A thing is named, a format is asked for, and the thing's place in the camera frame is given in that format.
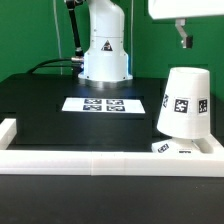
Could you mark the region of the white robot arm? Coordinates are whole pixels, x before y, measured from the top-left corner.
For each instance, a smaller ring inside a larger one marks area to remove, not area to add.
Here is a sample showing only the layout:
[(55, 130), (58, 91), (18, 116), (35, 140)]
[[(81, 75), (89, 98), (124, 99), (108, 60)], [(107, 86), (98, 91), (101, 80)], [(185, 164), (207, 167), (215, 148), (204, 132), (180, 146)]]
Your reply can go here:
[[(79, 79), (94, 86), (129, 82), (133, 76), (128, 73), (128, 54), (123, 48), (123, 10), (111, 0), (85, 1), (90, 13), (90, 47)], [(154, 20), (175, 19), (182, 46), (190, 48), (193, 39), (184, 31), (186, 19), (224, 15), (224, 0), (148, 0), (148, 13)]]

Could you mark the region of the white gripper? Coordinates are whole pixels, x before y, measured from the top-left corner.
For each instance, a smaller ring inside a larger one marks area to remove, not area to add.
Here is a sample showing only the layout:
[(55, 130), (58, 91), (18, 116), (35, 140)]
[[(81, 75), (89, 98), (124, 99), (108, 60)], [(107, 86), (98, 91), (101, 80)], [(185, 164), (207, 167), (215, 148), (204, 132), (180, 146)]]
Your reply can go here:
[(185, 49), (193, 47), (193, 36), (184, 30), (183, 18), (224, 15), (224, 0), (148, 0), (148, 12), (153, 19), (175, 20), (175, 27), (181, 36)]

